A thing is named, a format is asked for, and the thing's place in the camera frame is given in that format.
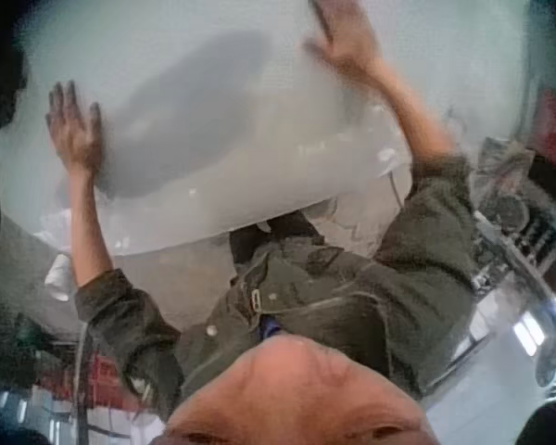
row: wire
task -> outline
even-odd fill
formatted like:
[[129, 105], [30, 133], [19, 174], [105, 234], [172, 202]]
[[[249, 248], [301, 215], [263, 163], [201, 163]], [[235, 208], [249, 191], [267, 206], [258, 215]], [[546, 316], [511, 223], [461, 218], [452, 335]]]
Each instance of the wire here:
[[396, 196], [396, 201], [398, 202], [399, 208], [402, 209], [404, 207], [404, 203], [399, 197], [398, 188], [396, 187], [396, 181], [393, 178], [393, 171], [387, 174], [389, 176], [389, 183], [391, 183], [391, 188], [393, 189], [393, 194]]

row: white plastic sheet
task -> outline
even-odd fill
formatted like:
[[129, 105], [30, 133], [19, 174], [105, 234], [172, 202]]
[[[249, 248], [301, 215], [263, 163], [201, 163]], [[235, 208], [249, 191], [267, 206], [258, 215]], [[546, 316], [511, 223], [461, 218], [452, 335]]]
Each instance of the white plastic sheet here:
[[[367, 7], [385, 55], [435, 111], [466, 95], [465, 67], [479, 65], [467, 63], [473, 36], [456, 18], [476, 6]], [[0, 131], [3, 211], [69, 248], [65, 173], [44, 126], [47, 93], [67, 79], [84, 109], [102, 105], [97, 205], [115, 254], [216, 235], [384, 174], [400, 163], [403, 136], [385, 108], [304, 53], [316, 30], [305, 0], [40, 4], [20, 35], [28, 85]]]

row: jacket sleeve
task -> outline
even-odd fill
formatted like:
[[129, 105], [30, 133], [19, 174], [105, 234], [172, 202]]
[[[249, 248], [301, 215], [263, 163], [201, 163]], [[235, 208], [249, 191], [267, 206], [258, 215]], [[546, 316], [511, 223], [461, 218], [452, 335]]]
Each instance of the jacket sleeve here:
[[374, 256], [388, 277], [381, 295], [392, 353], [422, 392], [449, 364], [474, 312], [468, 172], [452, 157], [414, 169], [406, 205]]
[[125, 385], [138, 397], [149, 388], [158, 414], [168, 418], [183, 383], [174, 354], [180, 333], [165, 323], [150, 296], [134, 288], [118, 269], [81, 287], [76, 308], [93, 338], [115, 361]]

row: eye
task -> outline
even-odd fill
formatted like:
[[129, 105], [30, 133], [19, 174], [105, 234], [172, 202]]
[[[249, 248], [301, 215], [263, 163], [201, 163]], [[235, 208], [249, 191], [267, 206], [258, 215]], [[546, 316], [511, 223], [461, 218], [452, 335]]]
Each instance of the eye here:
[[383, 426], [373, 430], [373, 439], [385, 439], [400, 431], [401, 430], [395, 426]]
[[182, 434], [182, 438], [187, 440], [189, 444], [206, 444], [206, 445], [216, 445], [216, 444], [228, 444], [229, 441], [225, 439], [218, 438], [206, 433], [187, 433]]
[[381, 443], [383, 439], [389, 439], [390, 437], [401, 433], [403, 430], [397, 426], [380, 426], [378, 428], [365, 430], [361, 433], [354, 433], [346, 435], [348, 440], [352, 440], [352, 443], [359, 444], [372, 444], [376, 445]]

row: hand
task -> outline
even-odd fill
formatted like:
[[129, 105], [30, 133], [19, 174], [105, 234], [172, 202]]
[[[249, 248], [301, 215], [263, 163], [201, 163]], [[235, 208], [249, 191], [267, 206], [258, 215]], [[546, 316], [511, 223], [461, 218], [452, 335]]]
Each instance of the hand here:
[[306, 47], [345, 78], [370, 83], [381, 61], [371, 23], [358, 0], [310, 0], [323, 30]]
[[66, 92], [56, 83], [49, 93], [49, 113], [45, 120], [57, 155], [70, 177], [93, 179], [103, 161], [99, 106], [91, 105], [89, 121], [84, 122], [76, 102], [74, 83], [68, 82]]

